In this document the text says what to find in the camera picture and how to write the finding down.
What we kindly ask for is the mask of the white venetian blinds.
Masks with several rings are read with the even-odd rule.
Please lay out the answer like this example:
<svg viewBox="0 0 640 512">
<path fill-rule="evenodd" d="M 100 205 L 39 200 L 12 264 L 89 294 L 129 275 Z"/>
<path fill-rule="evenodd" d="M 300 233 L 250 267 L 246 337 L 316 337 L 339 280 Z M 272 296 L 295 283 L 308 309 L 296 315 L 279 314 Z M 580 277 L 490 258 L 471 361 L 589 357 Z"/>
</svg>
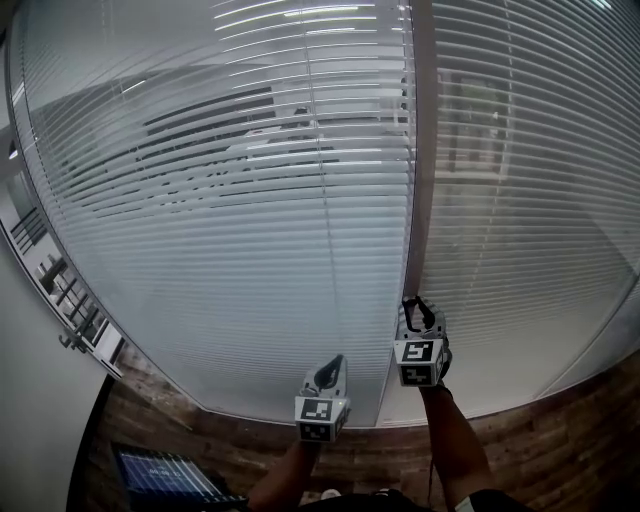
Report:
<svg viewBox="0 0 640 512">
<path fill-rule="evenodd" d="M 108 317 L 215 412 L 342 354 L 376 423 L 413 203 L 406 0 L 20 0 L 29 183 Z"/>
</svg>

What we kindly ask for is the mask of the person's right forearm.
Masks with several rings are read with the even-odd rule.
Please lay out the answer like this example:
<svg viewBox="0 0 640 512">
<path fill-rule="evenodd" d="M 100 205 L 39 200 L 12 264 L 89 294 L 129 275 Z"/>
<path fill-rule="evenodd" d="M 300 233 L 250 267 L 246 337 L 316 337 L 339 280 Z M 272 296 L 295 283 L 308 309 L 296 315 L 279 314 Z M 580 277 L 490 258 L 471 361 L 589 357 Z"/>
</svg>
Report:
<svg viewBox="0 0 640 512">
<path fill-rule="evenodd" d="M 485 451 L 451 393 L 442 386 L 420 389 L 429 427 L 432 460 L 445 503 L 454 512 L 471 494 L 495 487 Z"/>
</svg>

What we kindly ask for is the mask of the black tablet with blue screen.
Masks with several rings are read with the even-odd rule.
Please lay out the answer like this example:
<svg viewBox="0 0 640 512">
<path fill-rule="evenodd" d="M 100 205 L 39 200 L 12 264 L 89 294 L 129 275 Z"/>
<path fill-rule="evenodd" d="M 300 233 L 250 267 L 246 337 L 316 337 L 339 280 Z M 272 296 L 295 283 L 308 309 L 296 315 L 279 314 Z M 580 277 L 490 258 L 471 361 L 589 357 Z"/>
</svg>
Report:
<svg viewBox="0 0 640 512">
<path fill-rule="evenodd" d="M 246 497 L 190 458 L 120 443 L 111 453 L 131 512 L 249 512 Z"/>
</svg>

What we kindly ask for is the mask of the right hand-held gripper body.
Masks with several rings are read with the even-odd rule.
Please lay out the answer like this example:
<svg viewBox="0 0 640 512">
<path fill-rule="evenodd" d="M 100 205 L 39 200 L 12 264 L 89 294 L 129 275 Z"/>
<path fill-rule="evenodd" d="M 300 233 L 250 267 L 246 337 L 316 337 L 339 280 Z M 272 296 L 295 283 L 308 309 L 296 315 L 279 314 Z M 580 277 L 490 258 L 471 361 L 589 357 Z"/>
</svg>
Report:
<svg viewBox="0 0 640 512">
<path fill-rule="evenodd" d="M 404 326 L 393 349 L 401 386 L 435 387 L 441 384 L 452 362 L 444 314 L 436 312 L 432 326 L 417 332 Z"/>
</svg>

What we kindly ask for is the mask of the person's left forearm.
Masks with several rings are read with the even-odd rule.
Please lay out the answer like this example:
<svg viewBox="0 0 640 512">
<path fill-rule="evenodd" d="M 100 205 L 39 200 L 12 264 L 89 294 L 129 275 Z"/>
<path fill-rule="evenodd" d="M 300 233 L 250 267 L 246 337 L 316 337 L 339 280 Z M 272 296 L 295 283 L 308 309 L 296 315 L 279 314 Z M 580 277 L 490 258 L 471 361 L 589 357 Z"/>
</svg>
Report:
<svg viewBox="0 0 640 512">
<path fill-rule="evenodd" d="M 252 512 L 293 512 L 298 508 L 322 445 L 295 441 L 248 493 Z"/>
</svg>

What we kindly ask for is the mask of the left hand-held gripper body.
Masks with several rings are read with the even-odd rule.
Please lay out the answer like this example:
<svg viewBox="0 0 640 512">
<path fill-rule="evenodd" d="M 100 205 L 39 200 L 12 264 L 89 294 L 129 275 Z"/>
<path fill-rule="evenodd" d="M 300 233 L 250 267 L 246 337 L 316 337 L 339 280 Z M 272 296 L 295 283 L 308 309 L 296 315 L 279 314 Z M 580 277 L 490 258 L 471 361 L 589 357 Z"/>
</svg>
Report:
<svg viewBox="0 0 640 512">
<path fill-rule="evenodd" d="M 351 412 L 346 388 L 317 390 L 303 388 L 295 397 L 295 424 L 305 442 L 334 442 Z"/>
</svg>

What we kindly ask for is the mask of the frosted glass door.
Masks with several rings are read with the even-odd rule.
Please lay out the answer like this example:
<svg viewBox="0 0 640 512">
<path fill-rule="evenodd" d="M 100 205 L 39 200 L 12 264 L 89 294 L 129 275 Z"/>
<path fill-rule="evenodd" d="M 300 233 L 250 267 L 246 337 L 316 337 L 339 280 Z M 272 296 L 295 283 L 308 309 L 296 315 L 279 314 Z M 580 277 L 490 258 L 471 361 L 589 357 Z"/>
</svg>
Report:
<svg viewBox="0 0 640 512">
<path fill-rule="evenodd" d="M 86 354 L 90 355 L 103 367 L 109 376 L 116 381 L 120 381 L 123 378 L 123 372 L 117 367 L 116 360 L 125 344 L 124 338 L 106 318 L 106 315 L 100 311 L 98 306 L 87 305 L 89 294 L 85 293 L 76 304 L 72 305 L 69 315 L 66 315 L 63 311 L 62 303 L 68 294 L 74 290 L 78 279 L 72 279 L 67 284 L 67 287 L 63 289 L 61 295 L 58 298 L 53 298 L 46 292 L 40 280 L 28 270 L 25 256 L 22 254 L 18 243 L 1 220 L 0 235 L 8 244 L 10 253 L 16 259 L 19 268 L 26 275 L 27 282 L 35 290 L 36 295 L 44 301 L 47 310 L 54 315 L 54 318 L 61 325 L 62 333 L 59 335 L 64 335 L 66 331 L 73 331 L 81 335 L 88 345 Z"/>
</svg>

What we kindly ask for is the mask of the grey metal partition post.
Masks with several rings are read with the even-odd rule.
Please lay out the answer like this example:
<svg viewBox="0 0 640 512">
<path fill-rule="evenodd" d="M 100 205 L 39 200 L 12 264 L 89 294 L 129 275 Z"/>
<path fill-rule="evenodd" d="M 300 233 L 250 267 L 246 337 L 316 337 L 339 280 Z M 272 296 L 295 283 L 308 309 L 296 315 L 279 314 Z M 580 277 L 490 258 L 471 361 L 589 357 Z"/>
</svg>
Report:
<svg viewBox="0 0 640 512">
<path fill-rule="evenodd" d="M 408 0 L 411 10 L 416 93 L 416 157 L 411 236 L 405 296 L 417 295 L 422 280 L 435 185 L 438 79 L 432 0 Z"/>
</svg>

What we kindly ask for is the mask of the black metal railing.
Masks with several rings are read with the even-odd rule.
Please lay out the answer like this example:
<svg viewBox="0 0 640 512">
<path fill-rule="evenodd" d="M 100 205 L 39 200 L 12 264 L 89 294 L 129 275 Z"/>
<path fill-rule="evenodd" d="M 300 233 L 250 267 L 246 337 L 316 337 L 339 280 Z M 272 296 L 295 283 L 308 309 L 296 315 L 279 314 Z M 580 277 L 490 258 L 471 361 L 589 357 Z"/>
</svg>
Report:
<svg viewBox="0 0 640 512">
<path fill-rule="evenodd" d="M 44 221 L 36 208 L 32 208 L 21 218 L 12 227 L 10 233 L 14 236 L 26 261 L 32 258 L 27 265 L 29 271 L 40 280 L 46 292 L 53 298 L 58 298 L 72 279 L 78 279 L 68 267 L 65 259 L 57 252 L 57 248 L 48 235 Z M 62 303 L 66 315 L 70 314 L 72 305 L 76 304 L 85 293 L 88 292 L 78 279 L 74 290 Z M 95 305 L 90 296 L 87 305 Z"/>
</svg>

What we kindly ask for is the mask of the person's black shorts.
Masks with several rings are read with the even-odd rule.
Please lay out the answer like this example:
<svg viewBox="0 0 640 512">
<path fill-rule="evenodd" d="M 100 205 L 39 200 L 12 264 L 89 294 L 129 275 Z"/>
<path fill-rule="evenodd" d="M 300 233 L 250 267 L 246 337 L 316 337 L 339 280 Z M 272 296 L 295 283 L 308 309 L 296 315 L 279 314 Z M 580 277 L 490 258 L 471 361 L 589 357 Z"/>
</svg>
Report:
<svg viewBox="0 0 640 512">
<path fill-rule="evenodd" d="M 434 512 L 420 506 L 398 490 L 391 489 L 389 497 L 369 494 L 348 494 L 318 500 L 300 506 L 296 512 Z"/>
</svg>

